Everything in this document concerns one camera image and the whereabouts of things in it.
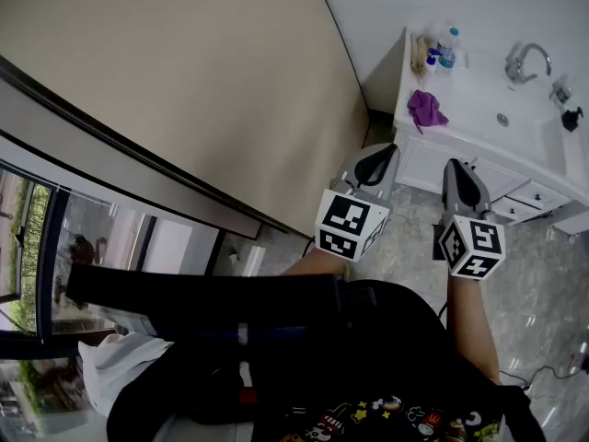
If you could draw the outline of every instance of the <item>marble floor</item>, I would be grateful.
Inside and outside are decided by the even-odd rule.
[[[399,185],[391,203],[394,214],[384,234],[351,268],[352,279],[405,285],[437,312],[446,298],[445,263],[432,260],[441,198]],[[547,219],[506,227],[505,233],[507,259],[482,284],[501,368],[526,379],[544,365],[559,376],[575,373],[589,352],[589,237],[570,243]],[[228,235],[221,258],[253,244],[266,249],[259,275],[276,275],[300,258],[306,240],[263,227],[255,242]],[[228,262],[220,261],[215,273],[231,273]],[[504,374],[502,381],[521,384]],[[528,396],[548,441],[589,440],[587,375],[560,380],[544,370]]]

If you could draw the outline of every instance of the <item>bathroom sink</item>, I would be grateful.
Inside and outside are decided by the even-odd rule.
[[[409,69],[407,43],[397,108],[407,112],[408,123],[412,122],[407,101],[419,88],[436,96],[449,120],[445,127],[424,130],[501,149],[555,173],[566,173],[560,114],[549,99],[548,80],[539,77],[516,85],[505,75],[503,58],[468,51],[468,68],[455,67],[450,76],[428,74],[420,84]],[[502,125],[498,115],[508,123]]]

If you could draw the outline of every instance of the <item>beige wall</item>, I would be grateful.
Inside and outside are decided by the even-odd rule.
[[[323,0],[0,0],[0,54],[309,235],[323,189],[367,127]]]

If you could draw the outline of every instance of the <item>cabinet drawer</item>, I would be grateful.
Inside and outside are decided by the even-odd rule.
[[[541,211],[549,211],[564,205],[569,199],[544,185],[531,180],[526,185],[507,193],[509,198],[534,206]]]
[[[497,215],[508,217],[514,221],[525,221],[527,218],[534,217],[539,213],[536,208],[510,200],[506,196],[493,202],[491,210]]]

